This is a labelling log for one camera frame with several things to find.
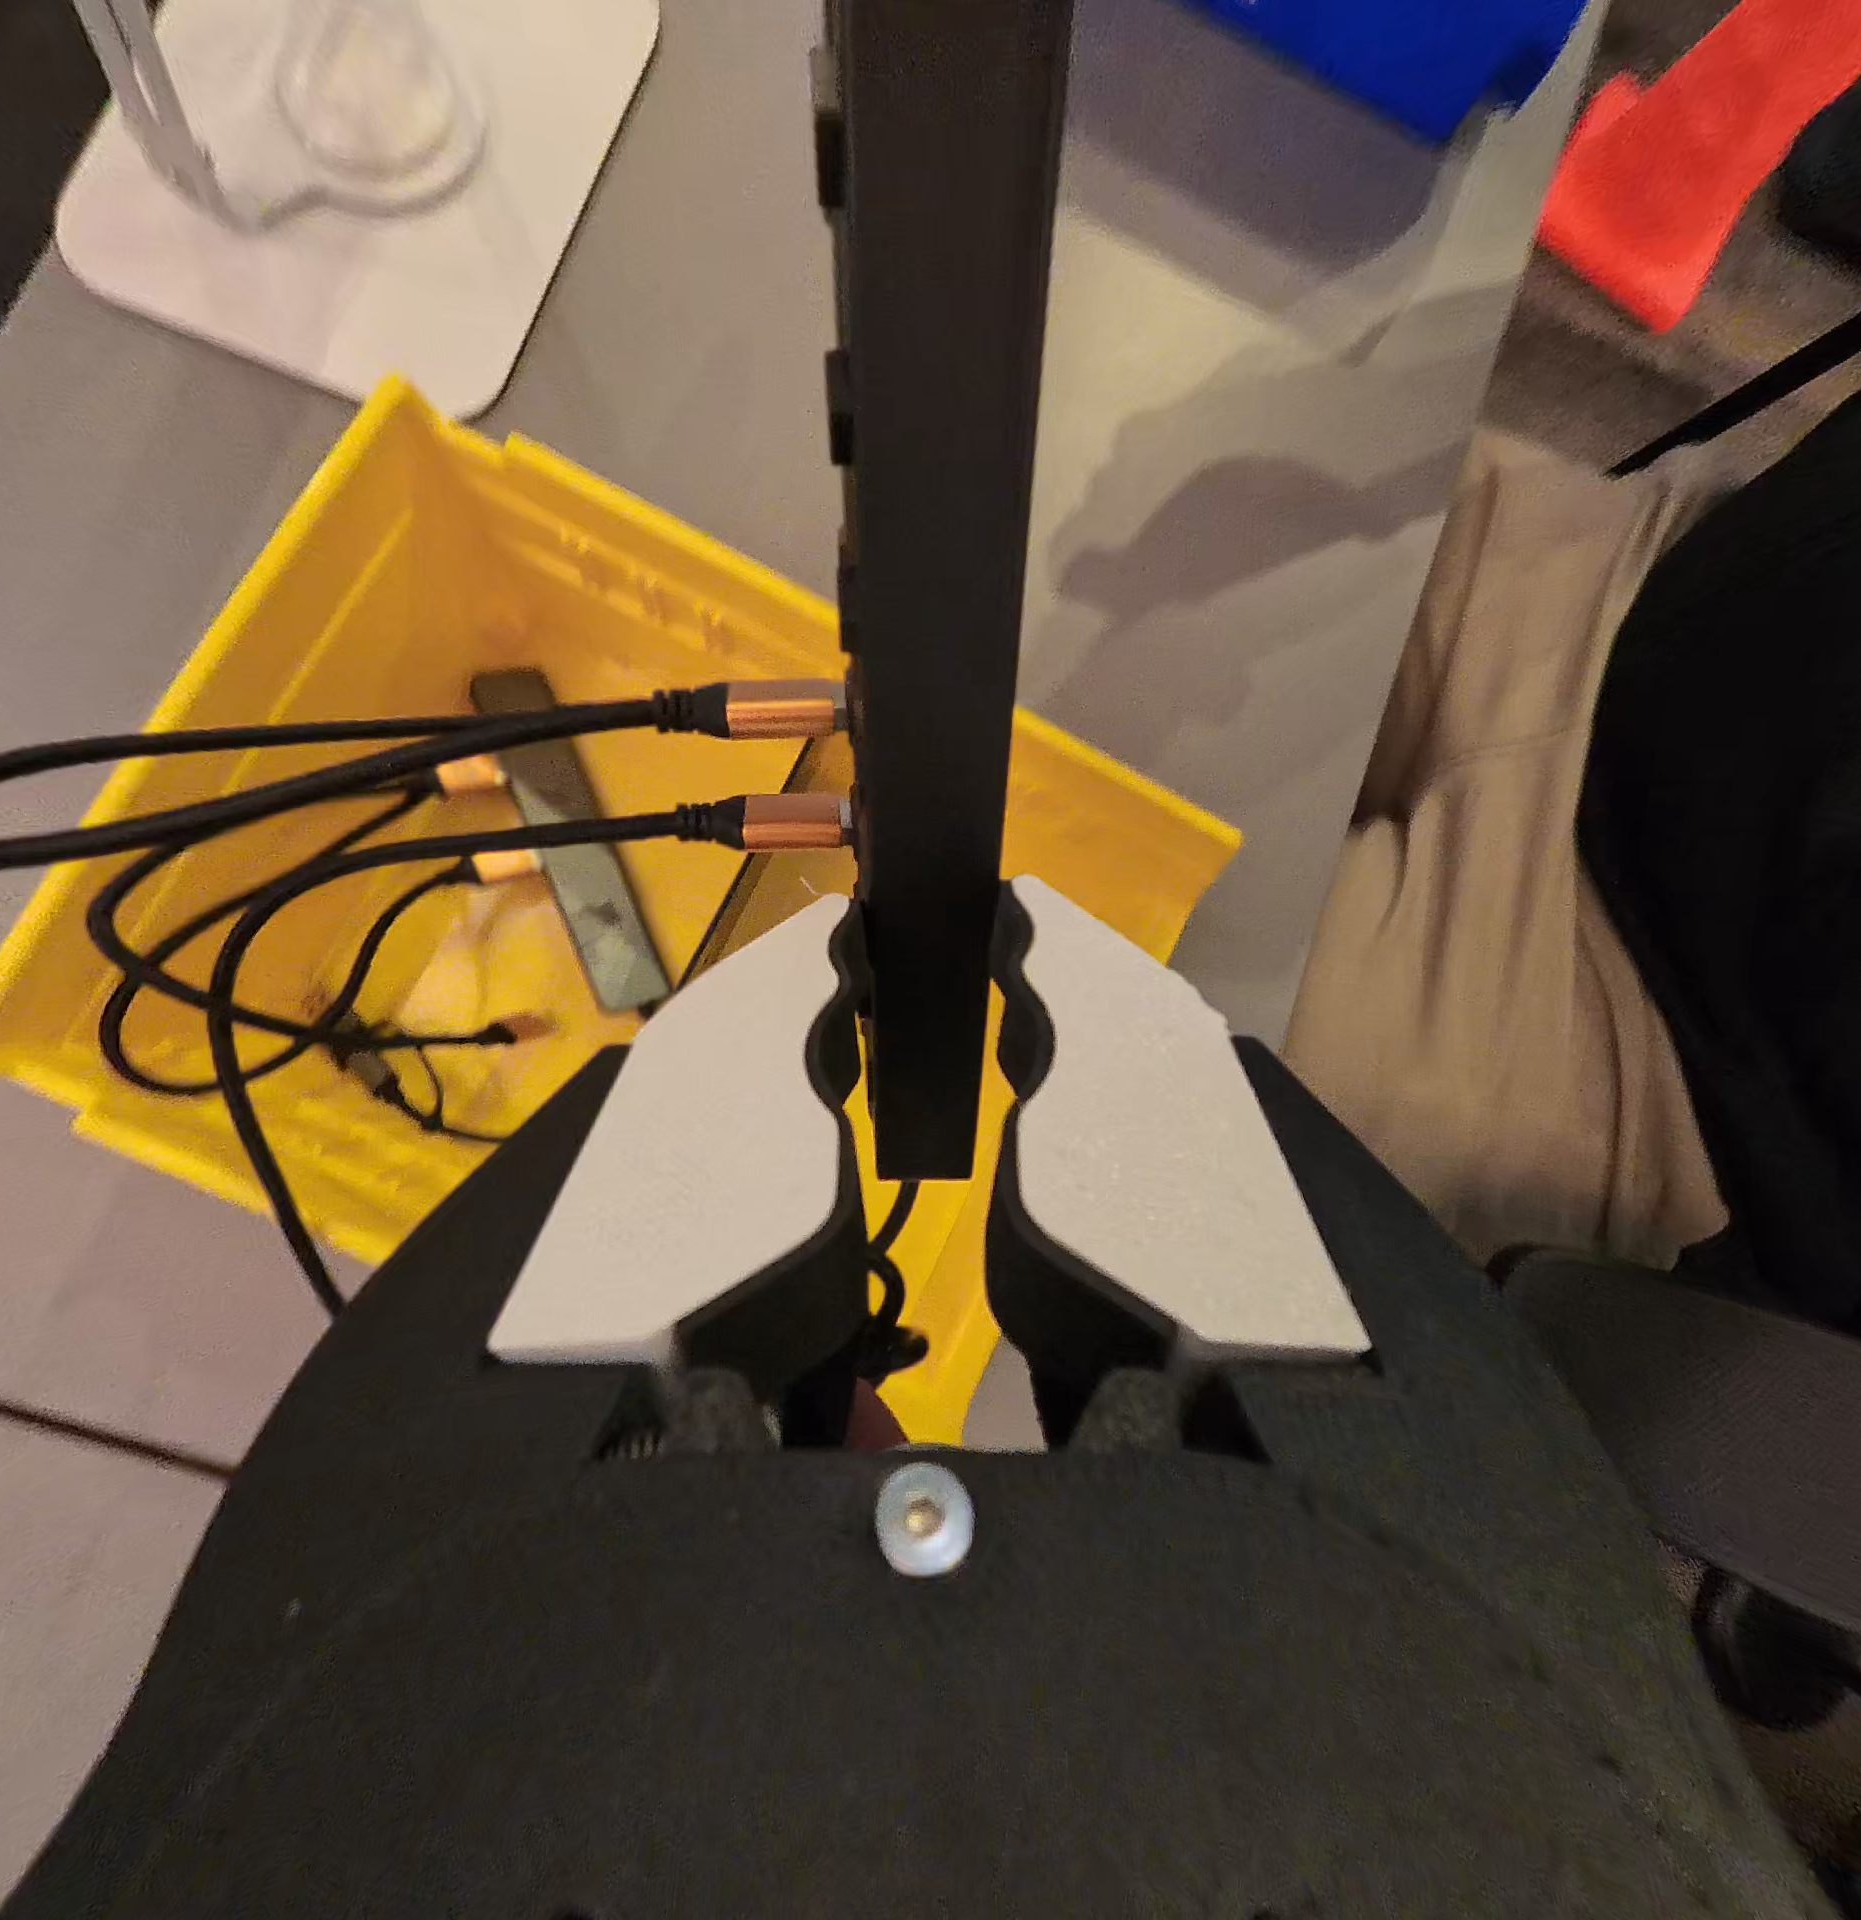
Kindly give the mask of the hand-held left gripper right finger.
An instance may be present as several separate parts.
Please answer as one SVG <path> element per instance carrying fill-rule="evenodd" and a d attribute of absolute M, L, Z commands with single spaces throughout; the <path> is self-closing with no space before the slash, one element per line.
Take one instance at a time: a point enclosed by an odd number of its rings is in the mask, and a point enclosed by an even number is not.
<path fill-rule="evenodd" d="M 1037 875 L 1004 884 L 991 967 L 1010 1105 L 988 1304 L 1045 1442 L 1069 1442 L 1112 1375 L 1182 1401 L 1241 1366 L 1368 1366 L 1227 1018 Z"/>

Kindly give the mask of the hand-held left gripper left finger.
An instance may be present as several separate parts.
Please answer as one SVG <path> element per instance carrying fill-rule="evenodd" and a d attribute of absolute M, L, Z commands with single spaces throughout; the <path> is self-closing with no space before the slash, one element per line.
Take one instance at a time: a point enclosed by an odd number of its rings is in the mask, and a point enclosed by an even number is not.
<path fill-rule="evenodd" d="M 862 928 L 824 894 L 628 1045 L 486 1338 L 509 1368 L 726 1372 L 786 1444 L 842 1444 L 871 1317 L 847 1104 Z"/>

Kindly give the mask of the slim grey usb hub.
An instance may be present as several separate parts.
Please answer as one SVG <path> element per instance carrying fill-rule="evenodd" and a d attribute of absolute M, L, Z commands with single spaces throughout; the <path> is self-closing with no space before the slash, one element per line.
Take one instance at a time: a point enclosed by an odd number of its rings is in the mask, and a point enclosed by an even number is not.
<path fill-rule="evenodd" d="M 557 694 L 534 667 L 474 673 L 472 711 L 481 718 L 557 708 Z M 582 823 L 606 817 L 573 737 L 548 737 L 495 752 L 524 825 Z M 602 842 L 546 847 L 543 875 L 573 951 L 606 1014 L 651 1014 L 670 990 L 643 908 L 616 845 Z"/>

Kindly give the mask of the long black usb hub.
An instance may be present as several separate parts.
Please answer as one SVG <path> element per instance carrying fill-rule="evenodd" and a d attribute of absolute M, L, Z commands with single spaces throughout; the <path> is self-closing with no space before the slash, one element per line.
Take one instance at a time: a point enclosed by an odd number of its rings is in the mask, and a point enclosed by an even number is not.
<path fill-rule="evenodd" d="M 876 1170 L 974 1163 L 1069 1 L 824 4 L 838 611 Z"/>

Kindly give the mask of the yellow plastic bin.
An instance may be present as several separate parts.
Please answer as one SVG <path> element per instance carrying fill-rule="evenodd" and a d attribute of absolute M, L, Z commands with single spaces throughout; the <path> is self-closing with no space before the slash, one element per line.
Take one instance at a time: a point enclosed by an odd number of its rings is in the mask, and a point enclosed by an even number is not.
<path fill-rule="evenodd" d="M 641 699 L 722 679 L 842 677 L 838 616 L 820 595 L 688 524 L 513 436 L 491 444 L 390 378 L 317 468 L 151 713 L 153 730 L 310 723 L 466 711 L 474 676 L 543 672 L 573 704 Z M 198 804 L 347 750 L 301 747 L 129 764 L 84 823 Z M 578 743 L 606 813 L 774 791 L 797 739 L 616 731 Z M 371 804 L 239 827 L 179 853 L 126 900 L 120 921 L 156 943 L 213 900 L 317 852 Z M 1003 865 L 1034 873 L 1169 962 L 1238 827 L 1041 720 L 1015 713 Z M 722 914 L 743 855 L 653 843 L 622 853 L 670 981 Z M 73 1109 L 71 1132 L 226 1201 L 268 1211 L 221 1104 L 122 1082 L 96 1027 L 109 969 L 84 930 L 88 900 L 126 861 L 52 868 L 0 943 L 0 1077 Z M 304 1020 L 341 984 L 371 918 L 444 861 L 358 875 L 304 897 L 245 956 L 244 1004 Z M 458 887 L 390 933 L 360 999 L 405 1034 L 536 1020 L 509 1047 L 434 1052 L 451 1130 L 521 1128 L 637 1014 L 593 995 L 541 877 Z M 479 1163 L 478 1146 L 425 1133 L 322 1056 L 261 1083 L 261 1128 L 313 1235 L 367 1266 Z M 988 1180 L 1008 1105 L 985 1074 L 976 1174 L 925 1188 L 895 1260 L 902 1321 L 928 1355 L 883 1397 L 917 1442 L 957 1444 L 997 1345 L 985 1295 Z"/>

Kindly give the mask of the blue plastic bin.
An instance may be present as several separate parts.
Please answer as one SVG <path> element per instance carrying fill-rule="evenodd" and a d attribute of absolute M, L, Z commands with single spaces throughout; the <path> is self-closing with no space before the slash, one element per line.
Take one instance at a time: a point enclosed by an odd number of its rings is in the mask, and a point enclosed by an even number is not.
<path fill-rule="evenodd" d="M 1576 30 L 1580 1 L 1196 1 L 1326 89 L 1429 145 L 1521 107 Z"/>

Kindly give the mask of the black office chair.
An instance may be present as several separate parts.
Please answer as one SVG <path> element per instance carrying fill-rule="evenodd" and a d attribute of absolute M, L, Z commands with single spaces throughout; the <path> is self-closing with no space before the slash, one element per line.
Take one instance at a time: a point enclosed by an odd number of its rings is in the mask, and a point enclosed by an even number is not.
<path fill-rule="evenodd" d="M 1493 1275 L 1665 1540 L 1861 1637 L 1859 1338 L 1625 1260 Z"/>

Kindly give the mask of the white document stand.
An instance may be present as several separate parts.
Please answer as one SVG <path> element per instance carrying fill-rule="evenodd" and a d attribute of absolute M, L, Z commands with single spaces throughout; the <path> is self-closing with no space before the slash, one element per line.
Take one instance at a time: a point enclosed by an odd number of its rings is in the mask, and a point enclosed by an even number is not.
<path fill-rule="evenodd" d="M 655 1 L 76 1 L 56 205 L 103 302 L 341 400 L 501 396 L 655 57 Z"/>

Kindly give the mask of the red plastic bin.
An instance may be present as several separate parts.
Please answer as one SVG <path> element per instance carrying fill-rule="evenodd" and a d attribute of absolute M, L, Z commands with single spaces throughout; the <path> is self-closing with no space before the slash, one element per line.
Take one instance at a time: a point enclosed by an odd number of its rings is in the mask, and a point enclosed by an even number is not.
<path fill-rule="evenodd" d="M 1604 81 L 1566 138 L 1538 243 L 1650 332 L 1682 322 L 1745 205 L 1861 79 L 1861 1 L 1735 4 L 1650 81 Z"/>

